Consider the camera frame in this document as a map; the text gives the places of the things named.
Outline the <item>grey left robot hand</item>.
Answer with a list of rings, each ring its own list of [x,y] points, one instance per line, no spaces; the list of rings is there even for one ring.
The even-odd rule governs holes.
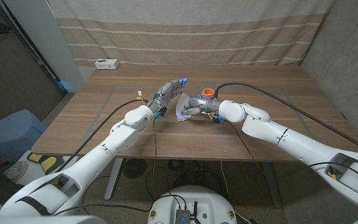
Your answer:
[[[153,100],[148,102],[146,106],[154,115],[157,115],[173,98],[183,93],[186,81],[186,78],[182,78],[167,82],[164,86],[158,89],[154,94]]]

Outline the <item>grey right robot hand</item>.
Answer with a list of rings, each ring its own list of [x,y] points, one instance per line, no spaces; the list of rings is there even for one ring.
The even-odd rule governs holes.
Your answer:
[[[202,112],[213,113],[219,110],[221,102],[207,98],[190,98],[180,108],[181,115],[198,115]]]

